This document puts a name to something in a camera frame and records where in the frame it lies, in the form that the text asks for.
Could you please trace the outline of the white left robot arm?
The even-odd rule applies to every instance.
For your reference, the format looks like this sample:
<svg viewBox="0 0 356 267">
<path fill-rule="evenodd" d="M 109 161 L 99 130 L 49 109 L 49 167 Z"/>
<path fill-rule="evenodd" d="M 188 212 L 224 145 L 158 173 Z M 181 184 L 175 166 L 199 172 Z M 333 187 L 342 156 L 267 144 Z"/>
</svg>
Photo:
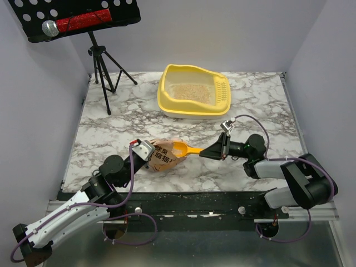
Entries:
<svg viewBox="0 0 356 267">
<path fill-rule="evenodd" d="M 132 195 L 129 189 L 122 197 L 117 187 L 133 186 L 134 175 L 149 161 L 149 156 L 140 156 L 130 151 L 123 159 L 119 155 L 109 156 L 82 189 L 66 203 L 44 218 L 13 228 L 21 259 L 27 266 L 37 266 L 46 261 L 54 246 L 74 231 L 100 220 L 119 219 L 125 213 L 125 205 Z"/>
</svg>

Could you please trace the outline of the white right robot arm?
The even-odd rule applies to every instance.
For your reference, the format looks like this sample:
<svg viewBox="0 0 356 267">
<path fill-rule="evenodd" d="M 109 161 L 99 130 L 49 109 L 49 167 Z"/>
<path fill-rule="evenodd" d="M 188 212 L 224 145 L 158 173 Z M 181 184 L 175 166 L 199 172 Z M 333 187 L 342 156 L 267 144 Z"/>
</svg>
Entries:
<svg viewBox="0 0 356 267">
<path fill-rule="evenodd" d="M 224 160 L 229 156 L 246 159 L 243 168 L 248 177 L 285 180 L 286 187 L 268 191 L 264 199 L 256 203 L 256 212 L 263 218 L 270 217 L 282 206 L 309 210 L 329 202 L 338 193 L 337 184 L 312 154 L 267 159 L 265 152 L 264 138 L 258 134 L 252 134 L 245 143 L 240 143 L 221 133 L 218 140 L 203 149 L 199 156 L 212 160 Z"/>
</svg>

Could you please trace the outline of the orange plastic scoop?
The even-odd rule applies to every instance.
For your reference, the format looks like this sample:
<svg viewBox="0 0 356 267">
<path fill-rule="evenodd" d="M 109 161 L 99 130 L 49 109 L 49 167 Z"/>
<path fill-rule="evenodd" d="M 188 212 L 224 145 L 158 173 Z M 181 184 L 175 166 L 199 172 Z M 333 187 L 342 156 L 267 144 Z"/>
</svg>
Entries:
<svg viewBox="0 0 356 267">
<path fill-rule="evenodd" d="M 172 154 L 175 155 L 176 157 L 180 158 L 180 157 L 186 157 L 191 154 L 198 155 L 203 150 L 204 149 L 202 149 L 202 148 L 191 147 L 183 141 L 174 141 L 173 148 L 172 148 Z"/>
</svg>

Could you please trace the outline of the pink cat litter bag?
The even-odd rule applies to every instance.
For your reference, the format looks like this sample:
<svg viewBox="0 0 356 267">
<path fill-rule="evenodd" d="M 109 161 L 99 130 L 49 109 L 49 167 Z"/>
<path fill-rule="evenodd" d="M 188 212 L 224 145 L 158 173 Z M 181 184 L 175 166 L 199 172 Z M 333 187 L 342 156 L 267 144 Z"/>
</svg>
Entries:
<svg viewBox="0 0 356 267">
<path fill-rule="evenodd" d="M 177 157 L 173 154 L 174 141 L 181 141 L 181 139 L 150 140 L 155 151 L 147 163 L 148 170 L 152 172 L 167 171 L 186 160 L 186 157 Z"/>
</svg>

